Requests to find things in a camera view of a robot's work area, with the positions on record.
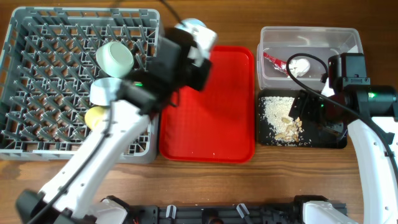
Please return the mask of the white napkin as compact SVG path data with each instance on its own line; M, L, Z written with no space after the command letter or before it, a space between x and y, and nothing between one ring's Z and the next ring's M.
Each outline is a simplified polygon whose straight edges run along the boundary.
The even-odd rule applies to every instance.
M293 59L289 63L289 71L297 78L304 76L310 70L310 62L305 58Z

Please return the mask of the rice and peanut shell scraps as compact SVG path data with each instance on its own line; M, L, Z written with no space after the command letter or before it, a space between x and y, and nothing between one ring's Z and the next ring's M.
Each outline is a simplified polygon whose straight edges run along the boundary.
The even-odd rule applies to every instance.
M271 133L268 136L271 143L276 143L277 146L292 146L302 140L302 120L289 116L294 99L286 96L265 96L259 100L264 107L261 109L261 119L270 126Z

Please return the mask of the light blue round plate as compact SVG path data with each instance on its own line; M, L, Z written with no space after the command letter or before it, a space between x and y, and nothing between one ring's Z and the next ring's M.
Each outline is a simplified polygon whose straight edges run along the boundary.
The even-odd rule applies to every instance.
M185 27L188 27L188 26L203 26L203 27L206 27L204 22L202 22L201 20L196 19L196 18L184 19L184 20L182 20L182 24Z

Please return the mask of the red snack wrapper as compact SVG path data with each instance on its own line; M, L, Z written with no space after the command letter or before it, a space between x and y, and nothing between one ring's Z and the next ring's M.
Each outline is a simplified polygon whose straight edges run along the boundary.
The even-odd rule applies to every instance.
M285 61L278 59L276 57L273 57L273 56L267 54L266 52L263 53L263 57L265 59L267 59L268 61L270 61L270 63L274 67L274 69L289 76L287 73L287 70L286 70L286 62Z

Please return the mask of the pale green bowl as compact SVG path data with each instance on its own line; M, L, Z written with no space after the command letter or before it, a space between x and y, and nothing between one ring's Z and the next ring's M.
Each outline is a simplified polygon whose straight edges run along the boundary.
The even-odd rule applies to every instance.
M95 53L100 69L111 77L123 78L134 66L131 51L120 42L109 42Z

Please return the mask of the light blue small bowl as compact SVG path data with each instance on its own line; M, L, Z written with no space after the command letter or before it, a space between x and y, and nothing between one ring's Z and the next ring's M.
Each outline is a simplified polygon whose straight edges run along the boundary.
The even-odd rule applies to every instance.
M98 106L109 106L116 99L122 80L107 77L95 80L90 86L90 102Z

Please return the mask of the yellow plastic cup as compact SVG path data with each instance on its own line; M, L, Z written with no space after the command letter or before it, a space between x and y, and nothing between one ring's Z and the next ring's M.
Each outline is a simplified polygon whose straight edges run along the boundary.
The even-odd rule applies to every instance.
M90 108L85 116L85 124L91 129L94 130L95 127L102 122L106 115L106 108L103 108L101 106L95 106Z

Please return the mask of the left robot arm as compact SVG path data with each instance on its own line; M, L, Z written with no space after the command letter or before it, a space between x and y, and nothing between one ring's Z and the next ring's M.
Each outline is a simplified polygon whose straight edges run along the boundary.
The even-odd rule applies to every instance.
M100 47L96 58L107 74L120 76L109 109L76 154L38 192L23 191L16 208L23 223L125 223L128 208L116 198L93 197L130 143L170 104L174 92L202 90L217 34L203 26L172 27L146 70L133 70L120 42Z

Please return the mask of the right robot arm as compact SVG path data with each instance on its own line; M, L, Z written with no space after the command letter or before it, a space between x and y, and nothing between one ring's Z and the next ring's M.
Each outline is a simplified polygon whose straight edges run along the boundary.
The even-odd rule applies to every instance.
M362 53L334 55L321 65L334 91L325 96L306 86L296 97L291 117L326 128L343 123L357 157L365 223L397 223L397 91L372 85Z

